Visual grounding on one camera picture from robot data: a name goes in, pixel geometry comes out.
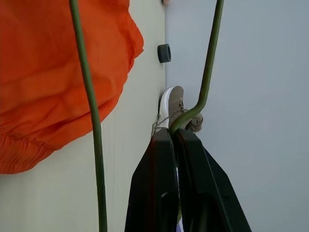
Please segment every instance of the green metal rod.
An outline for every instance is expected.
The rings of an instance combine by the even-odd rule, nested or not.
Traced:
[[[195,107],[185,112],[183,115],[178,117],[172,123],[169,129],[169,132],[171,135],[173,135],[176,132],[176,130],[180,128],[185,122],[187,122],[188,120],[196,116],[198,113],[200,113],[206,105],[209,85],[211,82],[211,72],[212,72],[212,67],[213,67],[214,55],[215,55],[216,47],[218,43],[223,2],[224,0],[217,0],[216,9],[214,12],[214,17],[213,17],[212,29],[211,29],[211,37],[209,39],[209,44],[208,44],[208,52],[206,56],[202,85],[201,85],[201,89],[199,92],[199,98],[198,98],[197,104],[195,105]]]
[[[75,39],[78,50],[78,56],[81,63],[85,90],[90,107],[93,140],[95,149],[95,165],[97,179],[97,194],[98,194],[98,227],[99,232],[107,232],[107,215],[106,215],[106,197],[105,197],[105,181],[104,181],[104,164],[103,164],[103,149],[102,149],[102,134],[101,124],[98,114],[98,105],[93,89],[92,79],[89,64],[87,61],[86,48],[82,31],[81,20],[78,11],[77,0],[70,0],[70,10],[75,31]]]

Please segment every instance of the shoe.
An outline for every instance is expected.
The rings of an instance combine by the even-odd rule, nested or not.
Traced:
[[[186,110],[183,107],[183,88],[181,86],[170,87],[162,95],[157,121],[153,124],[152,135],[162,128],[169,128],[171,124]],[[181,128],[198,132],[202,129],[203,116],[198,114],[184,123]]]

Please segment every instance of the orange garment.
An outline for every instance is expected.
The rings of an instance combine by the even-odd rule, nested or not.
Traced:
[[[129,0],[79,0],[102,121],[143,38]],[[92,130],[69,0],[0,1],[0,173],[33,168]]]

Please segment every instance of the elastic waistband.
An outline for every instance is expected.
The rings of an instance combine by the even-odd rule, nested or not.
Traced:
[[[53,152],[43,145],[0,134],[0,174],[27,171]]]

